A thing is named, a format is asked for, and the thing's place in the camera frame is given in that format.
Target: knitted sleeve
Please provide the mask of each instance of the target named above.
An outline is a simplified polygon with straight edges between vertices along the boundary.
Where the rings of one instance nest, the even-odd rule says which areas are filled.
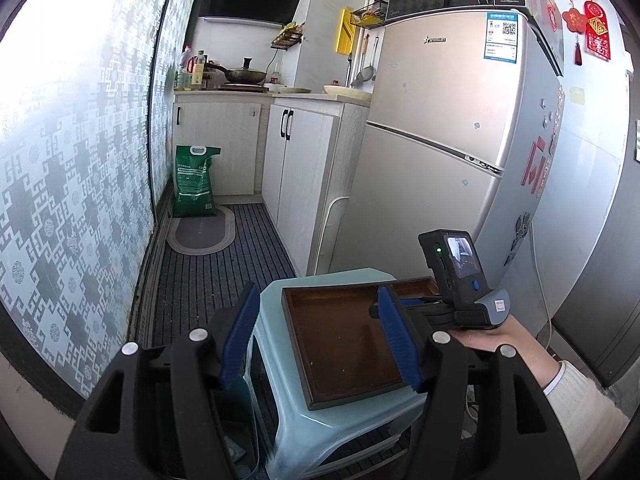
[[[574,453],[582,480],[607,457],[625,431],[628,418],[571,363],[545,390]]]

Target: person's arm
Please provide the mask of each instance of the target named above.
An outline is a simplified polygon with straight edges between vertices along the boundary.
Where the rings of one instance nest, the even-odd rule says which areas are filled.
[[[628,419],[569,362],[556,362],[513,316],[495,330],[451,331],[469,348],[494,352],[509,344],[521,355],[566,435],[580,478],[587,479],[625,431]]]

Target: plastic bag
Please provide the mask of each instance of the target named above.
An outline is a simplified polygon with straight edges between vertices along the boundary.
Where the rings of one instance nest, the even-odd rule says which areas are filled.
[[[211,157],[219,154],[220,148],[176,146],[174,217],[216,215],[209,168]]]

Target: refrigerator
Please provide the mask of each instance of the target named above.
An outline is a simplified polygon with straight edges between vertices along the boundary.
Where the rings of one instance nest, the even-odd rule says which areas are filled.
[[[540,201],[563,104],[554,68],[515,10],[389,25],[330,271],[427,276],[418,235],[465,230],[496,287]]]

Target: black cabinet handle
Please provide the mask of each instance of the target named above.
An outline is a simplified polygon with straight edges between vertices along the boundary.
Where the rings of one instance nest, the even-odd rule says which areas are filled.
[[[291,120],[292,117],[293,117],[293,110],[290,110],[289,115],[287,116],[287,127],[284,129],[285,138],[287,140],[291,140],[291,135],[289,135],[289,121]]]
[[[287,114],[289,113],[289,110],[284,110],[282,113],[282,119],[280,120],[280,136],[284,139],[284,118],[287,116]]]

